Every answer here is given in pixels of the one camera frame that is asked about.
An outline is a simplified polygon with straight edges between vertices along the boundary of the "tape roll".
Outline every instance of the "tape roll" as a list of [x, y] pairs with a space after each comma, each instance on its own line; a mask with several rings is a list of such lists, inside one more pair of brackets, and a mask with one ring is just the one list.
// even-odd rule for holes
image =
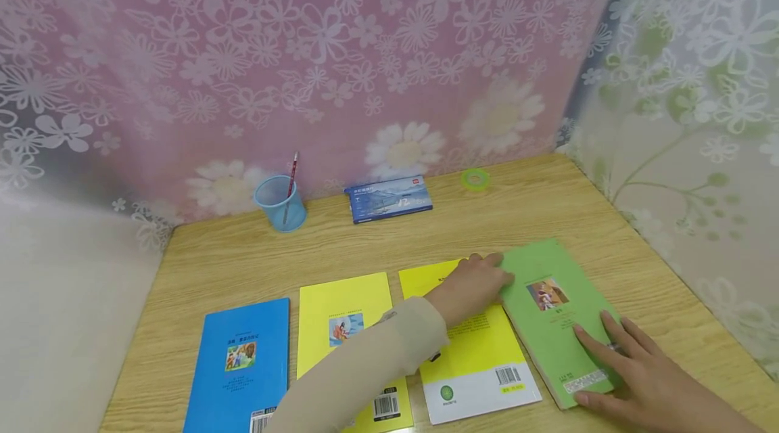
[[489, 187], [489, 173], [481, 168], [463, 171], [460, 182], [468, 191], [485, 191]]

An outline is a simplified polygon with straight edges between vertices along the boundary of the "wall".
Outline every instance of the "wall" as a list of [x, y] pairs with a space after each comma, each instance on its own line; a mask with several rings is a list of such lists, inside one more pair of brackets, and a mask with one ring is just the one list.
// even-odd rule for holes
[[552, 149], [605, 2], [0, 0], [0, 429], [95, 429], [171, 227], [294, 151], [312, 197]]
[[559, 132], [774, 380], [778, 45], [779, 0], [611, 0]]
[[0, 91], [190, 222], [296, 150], [308, 197], [550, 150], [605, 1], [2, 0]]
[[160, 262], [141, 247], [170, 227], [99, 196], [0, 196], [0, 431], [96, 431]]

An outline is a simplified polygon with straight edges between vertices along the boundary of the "sleeve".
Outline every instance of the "sleeve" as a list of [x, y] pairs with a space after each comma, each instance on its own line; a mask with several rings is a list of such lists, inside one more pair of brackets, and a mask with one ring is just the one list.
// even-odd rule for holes
[[412, 375], [447, 344], [439, 312], [424, 298], [409, 298], [294, 382], [265, 433], [340, 432], [384, 386]]

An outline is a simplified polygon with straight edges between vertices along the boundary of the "blue book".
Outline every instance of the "blue book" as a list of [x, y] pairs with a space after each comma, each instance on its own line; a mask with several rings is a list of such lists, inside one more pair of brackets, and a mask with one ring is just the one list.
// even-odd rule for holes
[[206, 315], [183, 433], [261, 433], [287, 392], [290, 300]]
[[422, 176], [348, 187], [344, 193], [349, 195], [354, 223], [380, 221], [433, 208]]

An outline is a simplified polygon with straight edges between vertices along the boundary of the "blue pencil holder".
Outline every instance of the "blue pencil holder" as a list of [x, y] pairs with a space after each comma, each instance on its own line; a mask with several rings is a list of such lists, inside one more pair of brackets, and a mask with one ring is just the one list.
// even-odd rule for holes
[[298, 183], [292, 183], [292, 194], [287, 197], [289, 187], [290, 177], [279, 175], [261, 182], [254, 192], [254, 202], [265, 211], [273, 228], [280, 232], [293, 232], [308, 216], [298, 193]]

